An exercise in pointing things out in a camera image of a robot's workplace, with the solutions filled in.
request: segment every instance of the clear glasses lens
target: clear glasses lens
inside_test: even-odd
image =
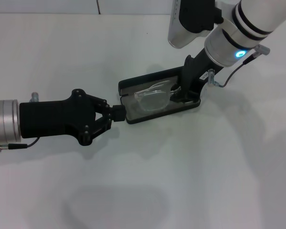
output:
[[[168,106],[171,95],[176,92],[171,92],[171,86],[171,81],[156,83],[150,88],[136,92],[134,97],[143,111],[160,111]]]

